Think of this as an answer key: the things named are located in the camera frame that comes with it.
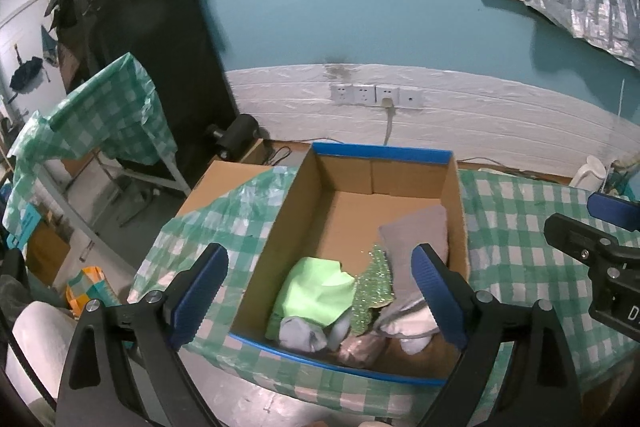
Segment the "grey blue small cloth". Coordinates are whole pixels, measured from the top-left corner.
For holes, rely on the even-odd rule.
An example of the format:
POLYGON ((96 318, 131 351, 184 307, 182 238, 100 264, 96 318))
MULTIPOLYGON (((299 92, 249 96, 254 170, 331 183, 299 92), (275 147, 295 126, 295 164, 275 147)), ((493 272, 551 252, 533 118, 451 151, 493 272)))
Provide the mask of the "grey blue small cloth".
POLYGON ((326 349, 328 340, 323 329, 303 317, 285 317, 278 332, 279 346, 295 352, 316 353, 326 349))

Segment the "white wall socket strip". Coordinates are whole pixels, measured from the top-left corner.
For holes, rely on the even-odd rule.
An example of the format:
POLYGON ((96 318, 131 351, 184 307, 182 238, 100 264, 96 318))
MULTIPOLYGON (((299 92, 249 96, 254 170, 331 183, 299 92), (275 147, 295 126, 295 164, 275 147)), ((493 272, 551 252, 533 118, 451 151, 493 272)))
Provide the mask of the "white wall socket strip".
POLYGON ((423 91, 390 84, 331 83, 330 100, 342 105, 418 109, 424 106, 423 91))

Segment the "white electric kettle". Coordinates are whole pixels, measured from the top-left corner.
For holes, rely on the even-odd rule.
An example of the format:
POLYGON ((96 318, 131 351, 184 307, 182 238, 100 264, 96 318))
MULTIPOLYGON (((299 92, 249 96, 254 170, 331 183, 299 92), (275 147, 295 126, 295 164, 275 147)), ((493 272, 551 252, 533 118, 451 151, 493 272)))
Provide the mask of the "white electric kettle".
POLYGON ((589 155, 570 180, 570 187, 590 193, 600 191, 608 179, 608 167, 596 156, 589 155))

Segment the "green sequin fabric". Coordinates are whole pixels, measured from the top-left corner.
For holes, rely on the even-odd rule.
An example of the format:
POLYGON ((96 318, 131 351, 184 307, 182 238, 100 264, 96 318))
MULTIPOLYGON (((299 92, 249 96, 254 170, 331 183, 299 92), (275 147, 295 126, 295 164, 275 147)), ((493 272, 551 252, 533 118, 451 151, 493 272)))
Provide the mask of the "green sequin fabric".
POLYGON ((369 255, 370 263, 356 277, 352 299, 350 333, 355 336, 369 332, 380 310, 395 300, 392 271, 386 252, 380 245, 374 244, 369 255))

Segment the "black hanging jacket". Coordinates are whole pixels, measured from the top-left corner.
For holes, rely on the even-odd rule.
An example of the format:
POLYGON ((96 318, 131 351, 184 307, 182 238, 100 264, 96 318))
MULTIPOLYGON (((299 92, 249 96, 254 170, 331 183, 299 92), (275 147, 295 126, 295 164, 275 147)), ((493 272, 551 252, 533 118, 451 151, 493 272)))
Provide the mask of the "black hanging jacket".
POLYGON ((212 126, 236 117, 200 0, 52 0, 61 75, 73 91, 125 53, 151 76, 190 176, 215 154, 212 126))

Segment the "light green cloth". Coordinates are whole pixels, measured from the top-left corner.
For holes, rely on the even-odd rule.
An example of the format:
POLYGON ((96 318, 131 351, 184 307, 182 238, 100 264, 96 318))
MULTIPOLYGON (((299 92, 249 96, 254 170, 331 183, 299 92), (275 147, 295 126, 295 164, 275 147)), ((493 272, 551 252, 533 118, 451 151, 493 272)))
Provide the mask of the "light green cloth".
POLYGON ((288 317, 326 327, 352 306, 356 279, 342 270, 341 262, 303 257, 288 272, 274 300, 265 337, 276 340, 280 323, 288 317))

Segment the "blue cardboard box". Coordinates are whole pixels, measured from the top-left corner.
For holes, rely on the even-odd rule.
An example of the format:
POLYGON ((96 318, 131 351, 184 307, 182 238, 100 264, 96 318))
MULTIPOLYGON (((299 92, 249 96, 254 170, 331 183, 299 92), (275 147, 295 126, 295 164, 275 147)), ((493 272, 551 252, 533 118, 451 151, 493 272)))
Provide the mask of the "blue cardboard box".
POLYGON ((347 373, 334 355, 294 355, 266 336, 298 260, 328 259, 358 275, 381 243, 381 229, 391 227, 409 247, 430 244, 451 270, 469 271, 458 170, 448 150, 317 143, 298 168, 217 161, 179 217, 183 262, 211 243, 229 258, 191 348, 261 385, 292 386, 281 364, 347 373))

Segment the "green checkered tablecloth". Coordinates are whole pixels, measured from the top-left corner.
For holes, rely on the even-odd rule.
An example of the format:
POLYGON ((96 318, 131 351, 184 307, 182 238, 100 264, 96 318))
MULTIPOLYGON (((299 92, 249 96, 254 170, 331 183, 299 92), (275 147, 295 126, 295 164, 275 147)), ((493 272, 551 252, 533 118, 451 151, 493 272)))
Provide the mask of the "green checkered tablecloth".
MULTIPOLYGON (((319 369, 231 338, 239 308, 267 235, 296 169, 274 167, 195 206, 164 225, 142 261, 130 301, 168 286, 209 243, 224 245, 229 273, 189 350, 207 366, 266 389, 330 409, 370 416, 411 417, 435 399, 433 387, 384 383, 319 369)), ((469 231, 470 282, 504 303, 552 302, 570 346, 582 390, 617 376, 639 347, 594 321, 583 265, 544 243, 542 225, 554 212, 587 221, 587 195, 567 186, 465 170, 460 176, 469 231)))

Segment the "pink grey plastic bag bundle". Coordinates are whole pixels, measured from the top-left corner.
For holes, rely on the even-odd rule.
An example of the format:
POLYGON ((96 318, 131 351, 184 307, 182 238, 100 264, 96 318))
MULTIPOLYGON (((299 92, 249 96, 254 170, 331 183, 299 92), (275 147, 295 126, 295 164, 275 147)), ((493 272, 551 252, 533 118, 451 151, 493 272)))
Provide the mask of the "pink grey plastic bag bundle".
POLYGON ((368 332, 360 336, 348 335, 338 347, 336 358, 352 369, 370 369, 386 350, 388 339, 368 332))

